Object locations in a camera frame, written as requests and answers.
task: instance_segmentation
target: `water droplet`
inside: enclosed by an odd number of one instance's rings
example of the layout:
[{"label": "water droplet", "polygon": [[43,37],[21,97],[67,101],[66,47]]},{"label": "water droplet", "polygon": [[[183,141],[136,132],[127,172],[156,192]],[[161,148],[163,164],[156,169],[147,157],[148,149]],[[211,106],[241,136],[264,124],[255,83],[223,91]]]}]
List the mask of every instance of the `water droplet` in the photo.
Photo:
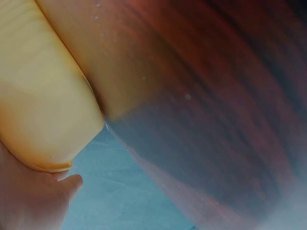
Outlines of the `water droplet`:
[{"label": "water droplet", "polygon": [[185,97],[187,100],[190,100],[190,99],[192,98],[190,94],[186,94],[184,97]]}]

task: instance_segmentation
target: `yellow bottle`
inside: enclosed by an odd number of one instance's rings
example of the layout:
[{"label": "yellow bottle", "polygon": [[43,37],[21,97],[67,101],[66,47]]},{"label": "yellow bottle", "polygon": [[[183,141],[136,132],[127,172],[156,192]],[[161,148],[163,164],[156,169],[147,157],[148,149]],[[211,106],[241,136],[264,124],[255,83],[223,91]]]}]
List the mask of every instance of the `yellow bottle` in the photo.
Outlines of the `yellow bottle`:
[{"label": "yellow bottle", "polygon": [[0,0],[0,140],[25,165],[60,172],[103,128],[82,71],[34,0]]}]

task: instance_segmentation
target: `blue surface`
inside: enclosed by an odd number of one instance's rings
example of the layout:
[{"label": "blue surface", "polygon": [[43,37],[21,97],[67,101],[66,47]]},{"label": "blue surface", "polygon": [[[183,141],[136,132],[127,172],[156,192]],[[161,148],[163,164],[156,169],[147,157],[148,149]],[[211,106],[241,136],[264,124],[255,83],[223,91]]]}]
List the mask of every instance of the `blue surface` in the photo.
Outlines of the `blue surface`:
[{"label": "blue surface", "polygon": [[76,157],[83,176],[63,230],[192,230],[106,128]]}]

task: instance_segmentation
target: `wooden surface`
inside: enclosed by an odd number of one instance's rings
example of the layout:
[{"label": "wooden surface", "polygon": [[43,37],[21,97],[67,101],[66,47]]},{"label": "wooden surface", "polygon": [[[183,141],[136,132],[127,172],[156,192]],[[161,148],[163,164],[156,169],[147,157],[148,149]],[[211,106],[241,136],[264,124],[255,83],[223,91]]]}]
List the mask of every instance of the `wooden surface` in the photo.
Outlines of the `wooden surface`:
[{"label": "wooden surface", "polygon": [[298,0],[37,0],[108,126],[200,230],[306,229]]}]

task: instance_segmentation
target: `hand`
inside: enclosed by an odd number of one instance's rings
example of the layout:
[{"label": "hand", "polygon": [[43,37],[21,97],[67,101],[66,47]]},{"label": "hand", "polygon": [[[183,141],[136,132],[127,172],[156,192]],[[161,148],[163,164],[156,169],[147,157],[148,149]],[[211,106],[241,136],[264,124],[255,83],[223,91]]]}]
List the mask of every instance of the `hand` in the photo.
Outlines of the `hand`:
[{"label": "hand", "polygon": [[36,172],[0,142],[0,230],[58,230],[83,180]]}]

